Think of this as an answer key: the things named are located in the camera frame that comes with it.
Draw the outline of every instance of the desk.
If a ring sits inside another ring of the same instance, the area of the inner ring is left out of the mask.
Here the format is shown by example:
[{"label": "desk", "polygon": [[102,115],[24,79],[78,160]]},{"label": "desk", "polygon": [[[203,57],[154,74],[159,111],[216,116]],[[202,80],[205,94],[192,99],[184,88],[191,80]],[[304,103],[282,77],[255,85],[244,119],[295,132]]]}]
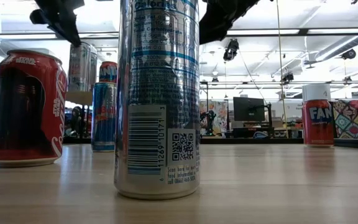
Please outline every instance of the desk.
[{"label": "desk", "polygon": [[199,189],[166,201],[118,195],[113,157],[72,145],[53,165],[0,169],[0,223],[358,223],[358,149],[202,145]]}]

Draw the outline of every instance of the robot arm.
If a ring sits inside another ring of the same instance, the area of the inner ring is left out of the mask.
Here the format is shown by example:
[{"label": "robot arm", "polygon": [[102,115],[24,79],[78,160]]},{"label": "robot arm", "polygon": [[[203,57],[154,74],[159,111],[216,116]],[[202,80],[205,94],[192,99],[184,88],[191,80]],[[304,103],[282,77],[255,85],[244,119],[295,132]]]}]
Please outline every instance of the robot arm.
[{"label": "robot arm", "polygon": [[[84,0],[35,0],[40,9],[34,10],[30,19],[33,24],[48,24],[48,28],[74,46],[81,44],[76,28],[74,9],[83,6]],[[233,22],[259,0],[203,0],[207,10],[200,20],[200,44],[222,40]]]}]

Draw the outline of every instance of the barcode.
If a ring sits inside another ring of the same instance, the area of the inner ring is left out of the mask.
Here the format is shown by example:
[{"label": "barcode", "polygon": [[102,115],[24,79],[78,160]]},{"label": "barcode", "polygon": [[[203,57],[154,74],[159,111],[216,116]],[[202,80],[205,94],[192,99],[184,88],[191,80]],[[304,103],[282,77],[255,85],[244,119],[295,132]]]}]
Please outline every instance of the barcode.
[{"label": "barcode", "polygon": [[166,158],[164,105],[129,107],[128,174],[160,175]]}]

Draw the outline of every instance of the coca-cola logo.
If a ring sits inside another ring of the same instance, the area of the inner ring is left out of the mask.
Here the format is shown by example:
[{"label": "coca-cola logo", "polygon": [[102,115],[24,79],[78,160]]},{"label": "coca-cola logo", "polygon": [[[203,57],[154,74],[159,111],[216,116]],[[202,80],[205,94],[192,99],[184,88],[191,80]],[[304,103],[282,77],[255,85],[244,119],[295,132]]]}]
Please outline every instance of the coca-cola logo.
[{"label": "coca-cola logo", "polygon": [[62,155],[63,147],[63,134],[64,134],[64,123],[65,123],[65,98],[64,94],[66,93],[66,76],[63,72],[61,66],[58,67],[56,71],[56,93],[57,97],[54,100],[53,113],[54,115],[60,118],[59,124],[59,136],[54,136],[52,138],[52,147],[56,155],[60,157]]}]

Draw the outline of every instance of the cable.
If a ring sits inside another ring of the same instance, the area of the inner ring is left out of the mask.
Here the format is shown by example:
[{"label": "cable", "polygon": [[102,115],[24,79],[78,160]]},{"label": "cable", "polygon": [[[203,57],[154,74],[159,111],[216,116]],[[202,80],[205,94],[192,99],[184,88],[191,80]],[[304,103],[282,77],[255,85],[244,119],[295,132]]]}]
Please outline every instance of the cable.
[{"label": "cable", "polygon": [[[281,26],[280,26],[280,10],[278,7],[278,0],[276,0],[276,5],[277,5],[277,25],[278,25],[278,46],[280,47],[280,68],[283,67],[283,61],[281,59]],[[282,100],[283,100],[283,111],[284,111],[284,119],[285,119],[285,135],[287,137],[287,139],[289,138],[288,136],[288,127],[287,127],[287,115],[285,114],[285,97],[284,97],[284,87],[283,87],[283,70],[280,69],[281,72],[281,94],[282,94]]]},{"label": "cable", "polygon": [[249,76],[251,77],[252,82],[254,83],[254,85],[255,85],[256,89],[259,91],[259,94],[262,96],[262,99],[264,99],[265,104],[267,105],[267,101],[265,100],[265,98],[264,98],[264,96],[263,96],[262,92],[260,91],[259,87],[256,85],[256,83],[255,83],[254,79],[252,78],[252,75],[251,75],[251,73],[249,72],[248,66],[247,66],[246,61],[244,60],[244,58],[243,58],[243,56],[242,56],[242,53],[241,53],[241,52],[240,52],[240,56],[241,56],[241,58],[242,58],[242,63],[244,63],[244,66],[246,67],[247,72],[248,72]]}]

